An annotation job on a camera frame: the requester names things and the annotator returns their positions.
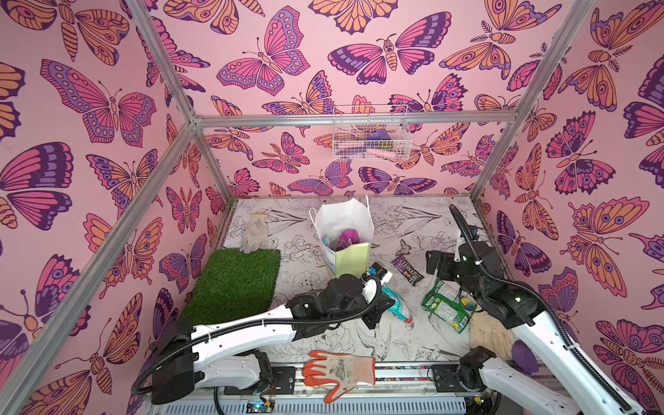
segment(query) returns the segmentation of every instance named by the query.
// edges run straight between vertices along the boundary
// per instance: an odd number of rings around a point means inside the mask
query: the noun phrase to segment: orange rubber-coated glove
[[[376,384],[376,359],[346,353],[328,353],[320,350],[309,352],[314,360],[304,364],[302,376],[307,386],[336,383],[337,386],[325,397],[326,404],[339,399],[358,382]]]

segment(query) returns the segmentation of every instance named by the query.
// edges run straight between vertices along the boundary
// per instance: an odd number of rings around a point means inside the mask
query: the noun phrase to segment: white work glove
[[[257,249],[268,249],[267,213],[252,213],[249,221],[242,227],[242,245],[240,249],[248,254]]]

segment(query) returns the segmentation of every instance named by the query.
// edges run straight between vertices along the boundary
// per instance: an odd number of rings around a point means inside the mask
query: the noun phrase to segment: candy wrapper
[[[410,262],[406,258],[404,258],[403,255],[399,255],[396,257],[394,261],[392,261],[392,264],[396,266],[396,269],[399,270],[401,274],[403,274],[404,277],[410,282],[413,287],[415,284],[422,280],[424,276],[417,272],[415,268],[413,268],[412,265],[410,265]]]

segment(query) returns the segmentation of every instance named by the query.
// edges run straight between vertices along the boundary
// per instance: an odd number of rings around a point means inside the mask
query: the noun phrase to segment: purple object in bag
[[[346,249],[350,245],[359,244],[360,236],[357,234],[355,229],[344,230],[339,237],[339,243],[341,245],[341,249]]]

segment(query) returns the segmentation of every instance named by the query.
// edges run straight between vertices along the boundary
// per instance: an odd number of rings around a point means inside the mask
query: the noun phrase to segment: purple object in basket
[[[369,141],[377,141],[377,140],[389,140],[390,135],[387,134],[387,131],[384,129],[380,129],[374,133],[371,133],[368,137],[367,140]]]

